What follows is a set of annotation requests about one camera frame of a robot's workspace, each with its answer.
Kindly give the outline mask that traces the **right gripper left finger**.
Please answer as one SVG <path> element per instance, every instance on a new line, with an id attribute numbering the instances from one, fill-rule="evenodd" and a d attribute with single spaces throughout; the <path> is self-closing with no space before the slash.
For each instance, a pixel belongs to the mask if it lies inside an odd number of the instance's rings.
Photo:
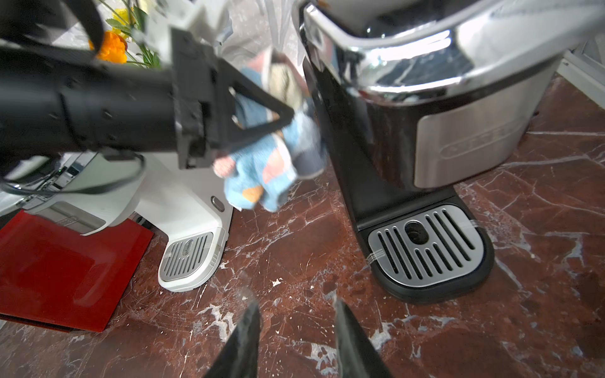
<path id="1" fill-rule="evenodd" d="M 205 378 L 257 377 L 262 315 L 251 301 Z"/>

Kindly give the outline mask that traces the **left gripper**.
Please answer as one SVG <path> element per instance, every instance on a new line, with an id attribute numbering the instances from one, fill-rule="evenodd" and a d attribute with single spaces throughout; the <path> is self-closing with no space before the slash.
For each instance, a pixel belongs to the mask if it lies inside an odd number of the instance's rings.
<path id="1" fill-rule="evenodd" d="M 269 93 L 272 58 L 242 70 L 173 33 L 171 69 L 103 64 L 91 51 L 41 44 L 6 32 L 1 49 L 1 167 L 30 157 L 102 151 L 130 159 L 173 152 L 183 169 L 214 151 L 238 151 L 291 123 L 295 111 Z M 241 98 L 265 124 L 248 123 Z"/>

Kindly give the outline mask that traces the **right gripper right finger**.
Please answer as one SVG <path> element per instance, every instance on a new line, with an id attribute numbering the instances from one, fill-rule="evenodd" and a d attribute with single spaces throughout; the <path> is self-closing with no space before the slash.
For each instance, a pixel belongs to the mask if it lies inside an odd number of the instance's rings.
<path id="1" fill-rule="evenodd" d="M 392 377 L 349 306 L 337 299 L 335 310 L 340 377 Z"/>

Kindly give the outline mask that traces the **colourful striped cloth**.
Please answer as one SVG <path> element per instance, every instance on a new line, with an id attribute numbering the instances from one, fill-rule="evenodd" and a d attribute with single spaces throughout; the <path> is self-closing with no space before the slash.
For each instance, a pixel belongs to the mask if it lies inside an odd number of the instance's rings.
<path id="1" fill-rule="evenodd" d="M 324 172 L 327 151 L 307 84 L 285 54 L 269 47 L 241 73 L 293 108 L 294 118 L 283 129 L 217 159 L 213 170 L 223 179 L 225 198 L 235 209 L 261 205 L 275 213 L 296 182 Z"/>

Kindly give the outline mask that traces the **white coffee machine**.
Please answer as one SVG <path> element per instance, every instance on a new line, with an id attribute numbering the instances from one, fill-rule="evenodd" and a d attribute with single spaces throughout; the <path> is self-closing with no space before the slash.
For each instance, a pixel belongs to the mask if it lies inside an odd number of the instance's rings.
<path id="1" fill-rule="evenodd" d="M 90 236 L 138 214 L 166 234 L 158 282 L 168 291 L 204 285 L 221 263 L 233 208 L 212 169 L 180 170 L 174 153 L 145 154 L 146 169 L 130 184 L 100 195 L 80 190 L 135 175 L 136 161 L 109 162 L 96 152 L 32 157 L 7 181 L 19 194 L 1 192 L 1 213 L 22 209 Z"/>

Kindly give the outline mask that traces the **black coffee machine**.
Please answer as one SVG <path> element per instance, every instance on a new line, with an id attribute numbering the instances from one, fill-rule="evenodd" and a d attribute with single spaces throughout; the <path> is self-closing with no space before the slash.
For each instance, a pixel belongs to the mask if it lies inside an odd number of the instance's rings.
<path id="1" fill-rule="evenodd" d="M 513 154 L 602 1 L 297 1 L 304 75 L 373 275 L 403 302 L 481 286 L 495 252 L 455 185 Z"/>

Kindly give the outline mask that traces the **red coffee machine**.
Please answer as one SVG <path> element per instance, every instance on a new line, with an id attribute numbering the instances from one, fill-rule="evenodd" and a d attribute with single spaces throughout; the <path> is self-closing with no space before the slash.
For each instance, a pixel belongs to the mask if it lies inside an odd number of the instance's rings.
<path id="1" fill-rule="evenodd" d="M 153 236 L 132 220 L 81 236 L 16 214 L 1 229 L 1 319 L 102 332 Z"/>

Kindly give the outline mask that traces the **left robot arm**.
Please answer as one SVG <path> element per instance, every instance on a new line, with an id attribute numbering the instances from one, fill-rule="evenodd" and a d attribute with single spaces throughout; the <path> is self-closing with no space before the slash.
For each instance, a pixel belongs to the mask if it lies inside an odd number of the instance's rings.
<path id="1" fill-rule="evenodd" d="M 134 38 L 161 69 L 101 62 L 95 1 L 1 4 L 1 170 L 95 151 L 111 161 L 176 153 L 209 166 L 286 125 L 293 109 L 217 56 L 223 1 L 159 1 Z"/>

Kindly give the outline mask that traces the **blue glass vase with flowers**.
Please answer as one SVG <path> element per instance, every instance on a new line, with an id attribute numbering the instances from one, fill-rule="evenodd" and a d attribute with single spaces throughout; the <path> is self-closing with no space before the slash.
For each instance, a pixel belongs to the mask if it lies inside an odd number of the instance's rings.
<path id="1" fill-rule="evenodd" d="M 158 52 L 136 36 L 147 26 L 145 1 L 120 1 L 121 8 L 112 6 L 110 1 L 98 3 L 110 15 L 105 19 L 107 30 L 96 58 L 119 65 L 159 69 L 162 63 Z"/>

